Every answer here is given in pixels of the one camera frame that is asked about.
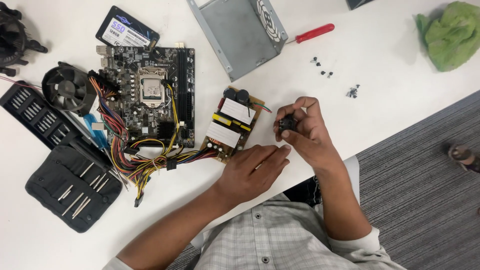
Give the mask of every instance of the ssd label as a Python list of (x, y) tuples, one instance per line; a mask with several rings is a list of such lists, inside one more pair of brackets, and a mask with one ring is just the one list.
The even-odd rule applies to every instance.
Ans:
[(110, 27), (107, 27), (102, 37), (114, 46), (143, 47), (150, 44), (148, 38), (138, 34), (115, 18), (112, 18)]

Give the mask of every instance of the tool pouch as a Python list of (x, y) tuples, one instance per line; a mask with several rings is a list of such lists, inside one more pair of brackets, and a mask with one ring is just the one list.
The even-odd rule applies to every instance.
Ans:
[[(110, 173), (105, 174), (96, 165), (93, 165), (80, 178), (80, 175), (90, 164), (92, 164), (92, 162), (74, 148), (57, 146), (25, 185), (27, 192), (37, 199), (43, 207), (50, 210), (78, 233), (84, 233), (90, 229), (107, 208), (117, 199), (122, 189), (120, 181)], [(97, 182), (90, 186), (90, 183), (97, 178), (97, 176), (100, 176), (97, 182), (103, 178), (96, 189), (99, 189), (99, 187), (107, 181), (98, 192), (94, 189)], [(73, 185), (73, 187), (70, 193), (59, 201), (58, 199), (71, 185)], [(80, 199), (62, 216), (65, 210), (82, 193), (83, 195)], [(73, 219), (73, 213), (86, 197), (91, 199), (91, 201)]]

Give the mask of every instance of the black fan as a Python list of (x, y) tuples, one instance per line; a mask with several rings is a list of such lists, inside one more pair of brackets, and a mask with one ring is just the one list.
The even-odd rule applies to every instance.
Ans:
[(59, 66), (48, 71), (42, 81), (43, 95), (47, 102), (63, 111), (72, 111), (79, 117), (90, 112), (96, 98), (87, 73), (59, 62)]
[(28, 35), (25, 26), (19, 21), (22, 13), (11, 10), (0, 2), (0, 73), (13, 77), (16, 71), (7, 66), (13, 64), (26, 65), (23, 59), (27, 50), (47, 53), (48, 49), (40, 45)]

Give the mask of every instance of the white table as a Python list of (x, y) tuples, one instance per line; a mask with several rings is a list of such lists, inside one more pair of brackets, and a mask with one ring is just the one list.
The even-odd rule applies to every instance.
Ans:
[[(346, 159), (392, 136), (480, 88), (480, 53), (459, 69), (436, 71), (419, 42), (413, 21), (417, 13), (444, 7), (443, 0), (377, 0), (348, 11), (344, 0), (272, 0), (290, 37), (326, 23), (336, 29), (322, 37), (292, 44), (282, 54), (233, 83), (247, 89), (276, 111), (307, 95), (320, 100), (326, 125), (342, 158)], [(480, 0), (467, 0), (480, 5)], [(115, 4), (161, 34), (160, 44), (185, 42), (196, 49), (196, 145), (204, 137), (221, 93), (230, 83), (220, 62), (184, 0), (156, 1), (10, 1), (23, 22), (49, 53), (36, 54), (16, 79), (40, 84), (43, 75), (66, 61), (83, 70), (99, 69), (95, 39), (101, 22)], [(317, 56), (316, 67), (310, 60)], [(327, 79), (320, 71), (332, 71)], [(360, 84), (357, 99), (345, 97)], [(0, 81), (0, 94), (10, 83)], [(249, 145), (275, 144), (275, 114), (262, 113)], [(224, 167), (215, 160), (181, 165), (155, 175), (143, 203), (133, 207), (136, 192), (117, 201), (86, 233), (78, 234), (43, 208), (24, 190), (29, 176), (49, 153), (34, 135), (0, 109), (3, 163), (0, 189), (0, 269), (100, 269), (130, 240), (154, 221), (207, 189)], [(271, 190), (214, 221), (236, 214), (312, 176), (294, 152), (291, 164)]]

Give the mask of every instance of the red handle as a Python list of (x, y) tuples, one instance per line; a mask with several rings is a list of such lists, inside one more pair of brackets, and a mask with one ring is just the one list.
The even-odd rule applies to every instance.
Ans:
[(327, 25), (318, 27), (317, 29), (314, 29), (312, 31), (308, 31), (307, 33), (302, 34), (300, 36), (296, 36), (295, 39), (297, 40), (297, 43), (302, 43), (305, 40), (309, 40), (314, 37), (318, 37), (320, 35), (326, 34), (328, 32), (332, 32), (333, 29), (335, 29), (335, 25), (327, 24)]

